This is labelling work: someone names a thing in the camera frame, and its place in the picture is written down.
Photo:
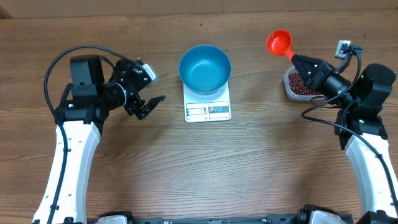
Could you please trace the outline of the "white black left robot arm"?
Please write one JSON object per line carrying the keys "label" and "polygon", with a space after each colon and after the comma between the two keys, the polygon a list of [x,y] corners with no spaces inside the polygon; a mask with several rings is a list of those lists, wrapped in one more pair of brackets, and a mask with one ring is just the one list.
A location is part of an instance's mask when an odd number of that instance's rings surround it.
{"label": "white black left robot arm", "polygon": [[49,181],[33,223],[86,223],[86,193],[93,155],[111,110],[123,107],[144,119],[164,96],[144,101],[139,92],[159,76],[141,60],[118,60],[108,82],[101,55],[70,59],[72,82],[63,92],[55,114],[56,147]]}

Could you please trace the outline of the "red scoop blue handle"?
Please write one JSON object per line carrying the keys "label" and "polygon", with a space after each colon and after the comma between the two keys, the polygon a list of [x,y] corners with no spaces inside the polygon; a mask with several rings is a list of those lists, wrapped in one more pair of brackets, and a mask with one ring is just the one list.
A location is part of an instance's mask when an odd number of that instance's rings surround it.
{"label": "red scoop blue handle", "polygon": [[294,56],[293,40],[289,31],[275,30],[266,41],[266,49],[275,56],[286,56],[290,61]]}

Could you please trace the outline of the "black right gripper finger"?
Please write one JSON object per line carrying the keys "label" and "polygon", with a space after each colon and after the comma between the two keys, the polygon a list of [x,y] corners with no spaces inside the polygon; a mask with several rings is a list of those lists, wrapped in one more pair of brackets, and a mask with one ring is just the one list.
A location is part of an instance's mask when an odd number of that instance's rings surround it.
{"label": "black right gripper finger", "polygon": [[295,54],[292,57],[292,63],[299,73],[317,73],[324,71],[330,73],[333,67],[325,60]]}
{"label": "black right gripper finger", "polygon": [[322,74],[319,71],[319,65],[322,60],[317,58],[293,58],[292,63],[306,87],[321,87]]}

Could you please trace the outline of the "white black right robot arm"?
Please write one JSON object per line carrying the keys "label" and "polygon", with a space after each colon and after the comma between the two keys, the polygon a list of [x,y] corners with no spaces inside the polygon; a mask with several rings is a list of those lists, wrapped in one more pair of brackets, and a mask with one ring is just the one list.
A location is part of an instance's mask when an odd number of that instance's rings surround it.
{"label": "white black right robot arm", "polygon": [[358,68],[352,82],[328,62],[295,54],[292,63],[306,87],[338,107],[335,129],[356,178],[361,223],[397,223],[397,177],[389,158],[388,135],[379,113],[396,74],[372,63]]}

